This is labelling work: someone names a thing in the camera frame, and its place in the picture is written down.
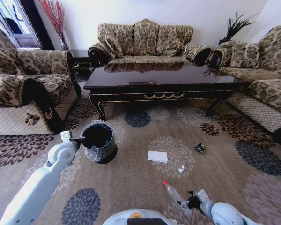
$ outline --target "armchair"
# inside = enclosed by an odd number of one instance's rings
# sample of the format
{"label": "armchair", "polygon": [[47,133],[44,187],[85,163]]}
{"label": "armchair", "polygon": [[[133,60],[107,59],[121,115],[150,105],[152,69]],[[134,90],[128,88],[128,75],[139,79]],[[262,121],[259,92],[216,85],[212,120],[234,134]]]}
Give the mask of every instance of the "armchair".
{"label": "armchair", "polygon": [[211,52],[191,43],[193,27],[158,25],[148,19],[134,25],[103,23],[99,42],[89,48],[92,68],[106,63],[195,63],[203,66]]}
{"label": "armchair", "polygon": [[217,46],[207,65],[251,83],[228,102],[281,140],[281,26],[257,44],[229,41]]}
{"label": "armchair", "polygon": [[0,29],[0,135],[60,132],[81,89],[65,51],[16,50]]}

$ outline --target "dark wooden coffee table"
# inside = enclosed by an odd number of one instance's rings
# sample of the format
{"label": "dark wooden coffee table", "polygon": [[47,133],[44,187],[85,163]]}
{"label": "dark wooden coffee table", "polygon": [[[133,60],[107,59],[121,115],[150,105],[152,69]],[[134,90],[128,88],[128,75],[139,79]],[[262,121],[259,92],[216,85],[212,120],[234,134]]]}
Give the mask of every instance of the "dark wooden coffee table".
{"label": "dark wooden coffee table", "polygon": [[206,70],[206,66],[183,63],[106,64],[95,69],[83,88],[90,91],[89,101],[103,121],[102,102],[215,98],[206,111],[210,116],[248,83],[232,76],[206,74]]}

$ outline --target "glossy table top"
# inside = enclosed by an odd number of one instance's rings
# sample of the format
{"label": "glossy table top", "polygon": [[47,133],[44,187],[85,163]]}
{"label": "glossy table top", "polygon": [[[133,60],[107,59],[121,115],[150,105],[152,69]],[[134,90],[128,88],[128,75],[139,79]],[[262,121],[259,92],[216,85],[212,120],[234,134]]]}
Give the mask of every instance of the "glossy table top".
{"label": "glossy table top", "polygon": [[237,83],[232,76],[214,75],[207,70],[207,66],[196,67],[191,63],[106,64],[95,69],[84,88]]}

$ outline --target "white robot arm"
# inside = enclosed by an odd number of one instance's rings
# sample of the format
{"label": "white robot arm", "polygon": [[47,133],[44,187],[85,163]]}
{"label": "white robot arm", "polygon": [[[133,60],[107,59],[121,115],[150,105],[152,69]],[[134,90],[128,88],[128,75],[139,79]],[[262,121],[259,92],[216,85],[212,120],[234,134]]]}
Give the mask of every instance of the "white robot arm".
{"label": "white robot arm", "polygon": [[[60,181],[62,170],[72,164],[75,153],[82,143],[82,139],[71,140],[70,131],[61,132],[60,135],[63,143],[50,149],[48,161],[32,174],[13,198],[3,214],[0,225],[30,225],[42,212]],[[192,196],[188,201],[180,202],[181,207],[199,209],[216,225],[257,225],[238,212],[232,205],[210,201],[204,190],[190,193]],[[134,211],[128,210],[112,215],[104,225],[119,225],[121,224],[119,218],[129,218],[127,215],[131,215]],[[143,212],[144,216],[163,218],[156,211],[144,210]]]}
{"label": "white robot arm", "polygon": [[55,145],[48,153],[46,164],[34,171],[17,195],[7,206],[0,225],[31,224],[42,212],[60,181],[64,168],[72,164],[79,143],[70,141],[71,132],[61,132],[63,143]]}
{"label": "white robot arm", "polygon": [[192,196],[185,202],[180,202],[182,208],[197,208],[216,225],[260,225],[241,214],[228,203],[212,202],[206,192],[190,191]]}

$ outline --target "vase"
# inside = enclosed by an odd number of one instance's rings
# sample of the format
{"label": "vase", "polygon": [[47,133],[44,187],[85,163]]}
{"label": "vase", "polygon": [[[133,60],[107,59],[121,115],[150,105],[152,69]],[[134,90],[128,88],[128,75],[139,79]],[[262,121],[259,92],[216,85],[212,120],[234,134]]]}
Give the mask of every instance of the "vase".
{"label": "vase", "polygon": [[60,45],[61,45],[62,49],[65,50],[65,51],[69,51],[69,46],[67,45],[67,42],[66,42],[66,39],[65,39],[65,36],[64,36],[63,32],[61,32],[59,34],[59,39],[60,39]]}

